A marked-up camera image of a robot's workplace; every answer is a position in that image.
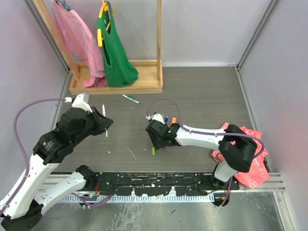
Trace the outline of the white pen green tip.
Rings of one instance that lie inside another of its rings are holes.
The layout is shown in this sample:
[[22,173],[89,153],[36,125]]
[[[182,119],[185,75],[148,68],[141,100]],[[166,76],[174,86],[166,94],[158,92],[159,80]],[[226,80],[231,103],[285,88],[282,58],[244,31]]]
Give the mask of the white pen green tip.
[[[105,111],[105,106],[104,104],[102,105],[102,111],[103,111],[103,116],[106,117],[106,111]],[[108,137],[108,130],[106,129],[105,131],[105,136]]]

